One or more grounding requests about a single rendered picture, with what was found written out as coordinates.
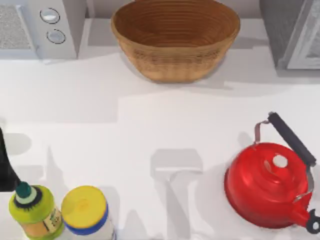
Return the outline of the brown woven basket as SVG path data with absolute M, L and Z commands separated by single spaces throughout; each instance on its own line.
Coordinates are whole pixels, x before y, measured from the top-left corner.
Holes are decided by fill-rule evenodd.
M 135 69 L 159 83 L 192 83 L 223 60 L 241 28 L 216 0 L 134 0 L 111 18 L 117 42 Z

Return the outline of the white jar with yellow lid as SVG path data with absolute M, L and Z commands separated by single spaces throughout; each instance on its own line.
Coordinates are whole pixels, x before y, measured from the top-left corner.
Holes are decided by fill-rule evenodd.
M 109 203 L 97 187 L 81 185 L 61 203 L 65 231 L 59 240 L 117 240 Z

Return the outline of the round microwave knob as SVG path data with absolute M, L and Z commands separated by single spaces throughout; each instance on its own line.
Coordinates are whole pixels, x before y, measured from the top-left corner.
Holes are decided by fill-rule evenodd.
M 54 8 L 42 9 L 39 12 L 40 18 L 47 24 L 56 24 L 60 20 L 60 14 Z
M 66 41 L 66 35 L 59 29 L 53 29 L 46 33 L 46 38 L 53 44 L 60 45 Z

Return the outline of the pale microwave oven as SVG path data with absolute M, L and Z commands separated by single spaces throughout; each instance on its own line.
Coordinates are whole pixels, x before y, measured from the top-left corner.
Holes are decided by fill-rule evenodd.
M 59 22 L 41 19 L 40 10 L 47 8 L 59 12 Z M 86 12 L 86 0 L 0 0 L 0 60 L 77 59 Z M 64 43 L 47 39 L 54 29 L 65 34 Z

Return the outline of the green bottle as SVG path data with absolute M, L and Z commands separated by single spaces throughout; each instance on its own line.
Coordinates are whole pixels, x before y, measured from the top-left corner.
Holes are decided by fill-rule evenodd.
M 22 181 L 9 200 L 9 212 L 29 240 L 54 240 L 65 226 L 52 192 Z

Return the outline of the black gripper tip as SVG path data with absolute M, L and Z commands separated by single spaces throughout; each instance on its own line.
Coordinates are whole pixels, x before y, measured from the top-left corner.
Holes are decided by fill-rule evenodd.
M 0 192 L 13 192 L 21 183 L 11 166 L 2 128 L 0 127 Z

